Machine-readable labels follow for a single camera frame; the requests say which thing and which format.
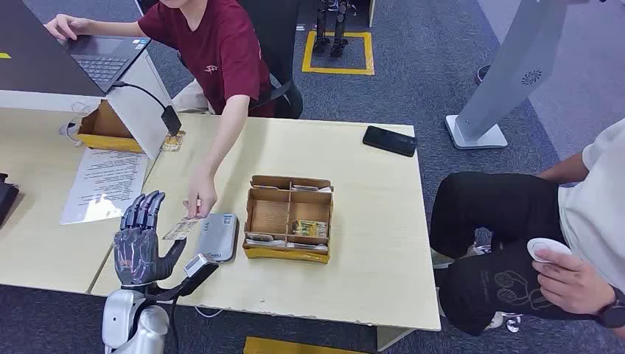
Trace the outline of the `person's right hand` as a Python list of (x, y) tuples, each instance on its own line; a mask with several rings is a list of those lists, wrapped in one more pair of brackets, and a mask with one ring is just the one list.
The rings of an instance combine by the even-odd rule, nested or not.
[(57, 14), (52, 20), (44, 24), (44, 28), (57, 40), (77, 40), (79, 35), (85, 35), (91, 20), (78, 18), (66, 14)]

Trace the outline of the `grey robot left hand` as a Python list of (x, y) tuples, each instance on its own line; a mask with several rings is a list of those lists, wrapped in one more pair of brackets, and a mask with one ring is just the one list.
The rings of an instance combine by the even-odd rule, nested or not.
[(161, 257), (158, 251), (158, 211), (166, 195), (155, 190), (139, 195), (123, 214), (114, 235), (114, 268), (125, 288), (170, 277), (186, 245), (177, 240)]

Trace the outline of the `person's left hand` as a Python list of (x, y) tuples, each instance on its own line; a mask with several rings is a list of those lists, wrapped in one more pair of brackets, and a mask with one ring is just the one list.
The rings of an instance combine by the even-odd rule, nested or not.
[(214, 186), (214, 172), (206, 168), (198, 168), (191, 176), (188, 186), (187, 208), (188, 218), (205, 218), (217, 202)]
[(537, 251), (543, 261), (532, 263), (539, 275), (540, 292), (566, 312), (597, 315), (615, 302), (612, 286), (591, 265), (569, 254)]

